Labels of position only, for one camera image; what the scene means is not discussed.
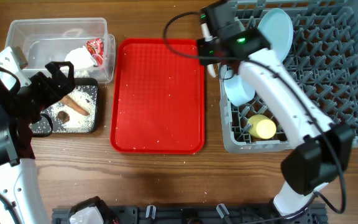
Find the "light blue plate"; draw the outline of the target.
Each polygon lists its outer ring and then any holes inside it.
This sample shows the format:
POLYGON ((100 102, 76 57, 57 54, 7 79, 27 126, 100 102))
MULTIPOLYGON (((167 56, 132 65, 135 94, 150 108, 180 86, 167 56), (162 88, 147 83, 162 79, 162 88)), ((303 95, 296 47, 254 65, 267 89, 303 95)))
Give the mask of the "light blue plate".
POLYGON ((294 31, 289 15, 282 9, 271 9, 263 16, 257 28, 270 42, 278 59, 283 62, 293 43, 294 31))

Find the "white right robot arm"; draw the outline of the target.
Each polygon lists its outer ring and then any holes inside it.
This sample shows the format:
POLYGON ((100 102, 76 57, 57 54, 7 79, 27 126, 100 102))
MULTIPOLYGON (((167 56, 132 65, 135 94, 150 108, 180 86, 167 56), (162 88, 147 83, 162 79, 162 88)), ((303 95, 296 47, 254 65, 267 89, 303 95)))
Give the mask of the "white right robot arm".
POLYGON ((334 124, 298 86, 277 57, 269 39, 257 28, 244 29, 227 1, 200 10, 200 20, 212 35, 203 60, 225 63, 249 83, 282 126, 293 151, 281 163, 285 183, 274 197, 276 211, 293 218, 304 211, 334 179, 341 183, 346 207, 344 171, 351 156, 353 130, 334 124))

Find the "white plastic spoon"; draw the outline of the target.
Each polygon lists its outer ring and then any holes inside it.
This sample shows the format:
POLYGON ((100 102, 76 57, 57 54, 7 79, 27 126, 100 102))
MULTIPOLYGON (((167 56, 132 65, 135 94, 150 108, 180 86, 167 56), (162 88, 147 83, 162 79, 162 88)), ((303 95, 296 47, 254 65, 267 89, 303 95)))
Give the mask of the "white plastic spoon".
POLYGON ((216 71, 215 71, 214 64, 207 65, 207 72, 212 78, 216 78, 216 71))

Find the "white rice pile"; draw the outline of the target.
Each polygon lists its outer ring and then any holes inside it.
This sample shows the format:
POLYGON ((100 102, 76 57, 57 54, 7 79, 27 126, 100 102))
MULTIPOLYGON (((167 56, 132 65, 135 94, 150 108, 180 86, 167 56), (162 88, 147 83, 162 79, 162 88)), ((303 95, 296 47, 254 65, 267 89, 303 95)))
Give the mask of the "white rice pile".
POLYGON ((96 123, 98 87, 96 85, 78 85, 69 95, 77 104, 85 109, 89 116, 77 113, 60 101, 49 106, 42 113, 46 114, 53 123, 53 133, 91 133, 96 123), (70 115, 69 122, 62 124, 57 119, 57 113, 65 111, 70 115))

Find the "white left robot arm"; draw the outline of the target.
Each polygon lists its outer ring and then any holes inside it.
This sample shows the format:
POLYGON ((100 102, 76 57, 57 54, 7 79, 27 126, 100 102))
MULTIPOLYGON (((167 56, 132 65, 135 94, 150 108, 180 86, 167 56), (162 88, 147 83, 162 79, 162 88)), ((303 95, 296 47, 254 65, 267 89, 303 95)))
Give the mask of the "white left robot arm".
MULTIPOLYGON (((50 223, 40 196, 35 155, 29 128, 41 120, 43 110, 75 88, 71 62, 50 62, 51 77, 39 72, 30 85, 15 80, 6 88, 0 79, 0 222, 50 223)), ((0 72, 7 70, 0 67, 0 72)))

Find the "brown carrot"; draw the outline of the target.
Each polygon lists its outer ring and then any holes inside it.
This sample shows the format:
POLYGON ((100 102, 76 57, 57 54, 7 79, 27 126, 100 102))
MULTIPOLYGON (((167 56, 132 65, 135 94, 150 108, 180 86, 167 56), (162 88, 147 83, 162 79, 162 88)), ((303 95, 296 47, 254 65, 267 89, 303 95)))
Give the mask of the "brown carrot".
POLYGON ((70 98, 69 96, 64 96, 61 100, 61 103, 63 103, 64 105, 67 105, 68 107, 70 107, 71 109, 73 109, 74 111, 76 111, 79 114, 82 114, 83 116, 89 116, 90 114, 83 109, 79 104, 77 104, 72 98, 70 98))

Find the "light blue rice bowl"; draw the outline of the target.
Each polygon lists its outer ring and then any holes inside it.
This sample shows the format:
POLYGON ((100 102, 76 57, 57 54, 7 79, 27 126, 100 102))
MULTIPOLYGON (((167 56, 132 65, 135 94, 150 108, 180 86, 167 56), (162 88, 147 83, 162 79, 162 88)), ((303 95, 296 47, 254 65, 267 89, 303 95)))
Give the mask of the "light blue rice bowl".
POLYGON ((224 74, 224 89, 234 106, 241 106, 254 99, 255 89, 238 75, 228 70, 224 74))

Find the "yellow plastic cup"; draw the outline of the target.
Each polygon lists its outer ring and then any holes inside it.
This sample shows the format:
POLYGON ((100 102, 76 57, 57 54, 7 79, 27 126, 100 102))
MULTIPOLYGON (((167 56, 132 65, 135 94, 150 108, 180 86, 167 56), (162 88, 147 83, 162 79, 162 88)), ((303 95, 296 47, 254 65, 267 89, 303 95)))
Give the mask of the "yellow plastic cup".
POLYGON ((262 114, 256 114, 248 119, 247 124, 250 125, 248 133, 259 139, 270 139, 277 131, 276 124, 268 117, 262 114))

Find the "brown food lump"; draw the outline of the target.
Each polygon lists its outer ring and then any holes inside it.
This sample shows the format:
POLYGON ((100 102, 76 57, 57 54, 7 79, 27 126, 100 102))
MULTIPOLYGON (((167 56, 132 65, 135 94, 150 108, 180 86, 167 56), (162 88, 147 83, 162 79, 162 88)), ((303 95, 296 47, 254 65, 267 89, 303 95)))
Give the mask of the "brown food lump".
POLYGON ((66 113, 65 111, 59 111, 57 113, 57 119, 62 123, 65 124, 67 122, 69 122, 70 120, 70 115, 68 113, 66 113))

